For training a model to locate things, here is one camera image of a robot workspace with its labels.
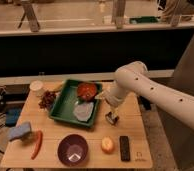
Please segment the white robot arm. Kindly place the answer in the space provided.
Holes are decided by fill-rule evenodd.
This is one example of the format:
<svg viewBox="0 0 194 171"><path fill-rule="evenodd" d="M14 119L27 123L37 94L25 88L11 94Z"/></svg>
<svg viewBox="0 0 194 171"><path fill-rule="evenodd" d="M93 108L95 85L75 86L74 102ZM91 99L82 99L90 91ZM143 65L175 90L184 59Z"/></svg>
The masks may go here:
<svg viewBox="0 0 194 171"><path fill-rule="evenodd" d="M156 83L146 73L141 61L119 67L111 87L104 91L107 103L117 108L130 92L135 92L194 130L194 96Z"/></svg>

